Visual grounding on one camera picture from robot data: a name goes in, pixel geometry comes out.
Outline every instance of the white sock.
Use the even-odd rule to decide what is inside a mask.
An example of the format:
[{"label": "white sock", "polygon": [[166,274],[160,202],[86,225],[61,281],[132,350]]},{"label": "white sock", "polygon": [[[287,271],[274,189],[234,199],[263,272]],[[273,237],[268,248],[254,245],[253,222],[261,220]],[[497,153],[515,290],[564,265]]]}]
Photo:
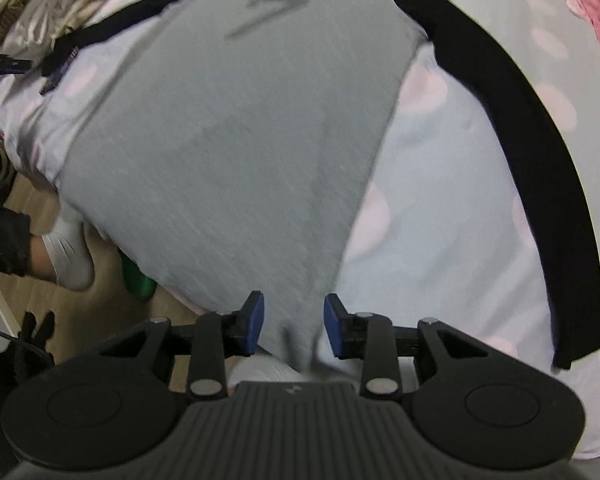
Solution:
[{"label": "white sock", "polygon": [[69,290],[85,290],[93,283],[93,259],[84,239],[84,218],[63,200],[51,231],[42,235],[56,271],[56,283]]}]

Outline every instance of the gray fabric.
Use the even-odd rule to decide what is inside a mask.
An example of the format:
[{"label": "gray fabric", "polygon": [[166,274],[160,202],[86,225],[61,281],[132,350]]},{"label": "gray fabric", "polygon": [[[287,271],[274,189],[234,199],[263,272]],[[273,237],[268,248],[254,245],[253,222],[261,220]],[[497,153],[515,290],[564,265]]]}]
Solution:
[{"label": "gray fabric", "polygon": [[304,368],[424,35],[392,0],[186,0],[158,29],[60,193],[202,307],[262,290],[261,345]]}]

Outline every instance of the bed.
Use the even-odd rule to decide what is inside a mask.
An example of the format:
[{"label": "bed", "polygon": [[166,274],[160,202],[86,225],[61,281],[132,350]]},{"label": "bed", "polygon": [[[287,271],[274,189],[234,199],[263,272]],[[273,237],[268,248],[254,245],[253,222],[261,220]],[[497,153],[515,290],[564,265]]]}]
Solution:
[{"label": "bed", "polygon": [[[109,0],[92,21],[134,1]],[[451,1],[504,47],[551,114],[582,183],[600,257],[600,46],[593,31],[564,0]],[[221,301],[201,292],[200,276],[174,277],[173,268],[184,268],[183,262],[161,256],[159,248],[148,250],[138,237],[149,232],[146,219],[138,216],[125,221],[131,226],[122,225],[120,216],[108,213],[115,209],[116,194],[66,167],[73,157],[75,168],[75,160],[94,145],[101,152],[107,147],[84,132],[115,92],[123,61],[159,26],[152,18],[83,51],[51,97],[40,96],[42,79],[35,74],[7,77],[0,84],[0,129],[22,172],[57,187],[145,273],[199,312],[221,310]],[[124,171],[114,168],[112,182],[124,182],[117,173]],[[214,269],[205,279],[221,283],[235,277],[222,272]],[[586,407],[586,432],[575,457],[600,456],[600,351],[574,362],[569,371],[552,369],[541,262],[507,161],[480,103],[438,66],[429,43],[418,46],[400,81],[334,291],[350,312],[371,310],[402,326],[437,317],[555,374]],[[284,332],[285,326],[271,330]],[[317,340],[314,365],[321,376],[359,373],[331,356],[324,334],[302,336]],[[295,364],[280,348],[265,348]],[[406,383],[415,387],[410,363],[403,364]]]}]

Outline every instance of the green object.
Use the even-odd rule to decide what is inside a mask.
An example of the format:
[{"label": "green object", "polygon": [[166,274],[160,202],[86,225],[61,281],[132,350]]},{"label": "green object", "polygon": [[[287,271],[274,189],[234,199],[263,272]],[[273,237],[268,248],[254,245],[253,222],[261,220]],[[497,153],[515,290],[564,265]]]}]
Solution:
[{"label": "green object", "polygon": [[118,249],[120,258],[122,258],[122,279],[125,282],[125,288],[136,300],[147,301],[155,293],[158,284],[151,278],[146,277],[135,262]]}]

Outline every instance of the black sleeve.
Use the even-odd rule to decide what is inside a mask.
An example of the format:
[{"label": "black sleeve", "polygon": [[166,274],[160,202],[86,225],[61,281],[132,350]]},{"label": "black sleeve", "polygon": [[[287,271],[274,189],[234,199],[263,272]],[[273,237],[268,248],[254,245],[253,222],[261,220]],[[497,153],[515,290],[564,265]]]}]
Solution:
[{"label": "black sleeve", "polygon": [[0,272],[24,276],[29,264],[30,217],[0,206]]},{"label": "black sleeve", "polygon": [[554,365],[600,349],[600,261],[560,132],[504,49],[448,0],[394,0],[425,29],[440,67],[481,102],[536,239],[552,310]]}]

